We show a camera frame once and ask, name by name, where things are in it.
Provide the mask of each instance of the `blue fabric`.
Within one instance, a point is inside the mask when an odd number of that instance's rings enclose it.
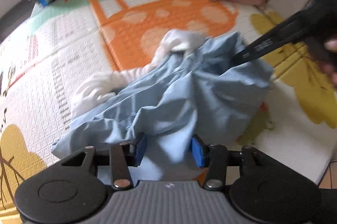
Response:
[[[188,150],[193,134],[205,143],[235,140],[269,88],[272,68],[264,61],[231,68],[231,56],[243,48],[234,33],[209,38],[186,59],[180,53],[167,56],[117,96],[73,120],[53,154],[64,158],[88,145],[106,149],[144,132],[144,159],[129,168],[134,181],[196,177],[200,170]]]

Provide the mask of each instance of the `white garment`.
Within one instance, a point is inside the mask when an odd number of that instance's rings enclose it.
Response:
[[[87,78],[71,98],[71,118],[88,112],[106,102],[116,94],[111,90],[122,88],[155,69],[164,57],[172,52],[185,51],[184,56],[193,53],[205,42],[205,36],[198,32],[173,29],[168,31],[160,42],[151,63],[124,71],[106,71]]]

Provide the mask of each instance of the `black tool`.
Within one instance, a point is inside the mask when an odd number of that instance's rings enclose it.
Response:
[[[337,54],[324,47],[337,33],[337,0],[314,0],[314,4],[292,15],[234,55],[233,66],[260,58],[287,44],[304,41],[320,61],[332,63],[337,70]]]
[[[144,134],[108,151],[86,147],[27,179],[15,204],[26,224],[210,224],[337,223],[337,190],[320,190],[309,179],[251,146],[229,151],[205,145],[194,135],[192,153],[208,167],[197,181],[139,181],[133,187],[128,162],[144,155]],[[97,179],[97,167],[110,165],[111,185]],[[227,166],[240,178],[226,185]]]

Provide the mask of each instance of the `metal screw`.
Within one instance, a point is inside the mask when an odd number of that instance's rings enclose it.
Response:
[[[114,182],[114,186],[118,189],[123,189],[126,187],[129,187],[131,185],[131,182],[127,179],[117,179]]]
[[[206,181],[206,186],[211,189],[218,189],[222,187],[222,182],[217,179],[210,179]]]

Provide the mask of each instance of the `play mat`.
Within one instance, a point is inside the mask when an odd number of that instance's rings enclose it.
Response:
[[[50,146],[69,129],[71,95],[88,76],[144,66],[172,28],[208,36],[240,31],[251,43],[281,21],[270,7],[208,0],[61,0],[34,12],[0,46],[3,87],[11,78],[0,97],[2,223],[21,223],[15,190],[57,161]],[[337,141],[334,89],[303,44],[264,59],[275,68],[265,103],[246,132],[225,144],[254,145],[319,183]]]

